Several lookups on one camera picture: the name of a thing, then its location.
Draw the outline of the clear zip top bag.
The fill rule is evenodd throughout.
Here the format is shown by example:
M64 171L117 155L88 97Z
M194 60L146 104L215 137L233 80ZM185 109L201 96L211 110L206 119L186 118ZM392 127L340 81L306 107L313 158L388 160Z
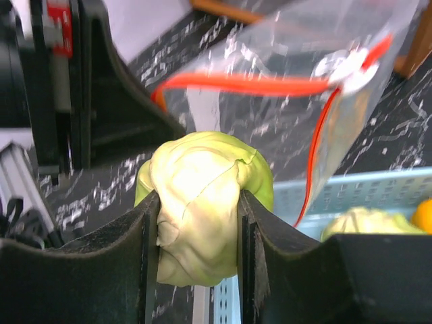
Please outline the clear zip top bag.
M305 184L293 225L335 173L391 77L401 47L288 36L275 21L252 24L162 82L152 98L188 133L236 137L266 159L276 182Z

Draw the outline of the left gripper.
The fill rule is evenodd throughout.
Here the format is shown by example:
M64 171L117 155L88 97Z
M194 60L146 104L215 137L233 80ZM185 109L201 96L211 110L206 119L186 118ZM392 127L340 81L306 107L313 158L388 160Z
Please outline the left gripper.
M185 134L120 58L102 1L1 2L1 127L30 128L40 172Z

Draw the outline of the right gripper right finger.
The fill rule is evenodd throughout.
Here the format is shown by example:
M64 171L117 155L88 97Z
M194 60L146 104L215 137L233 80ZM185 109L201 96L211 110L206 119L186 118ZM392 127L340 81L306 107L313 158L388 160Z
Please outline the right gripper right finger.
M242 191L238 285L243 323L430 323L431 237L321 243Z

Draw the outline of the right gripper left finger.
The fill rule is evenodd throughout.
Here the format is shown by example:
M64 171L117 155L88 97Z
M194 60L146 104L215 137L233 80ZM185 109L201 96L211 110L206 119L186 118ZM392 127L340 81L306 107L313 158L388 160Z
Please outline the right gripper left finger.
M159 197L58 249L1 241L2 323L150 323Z

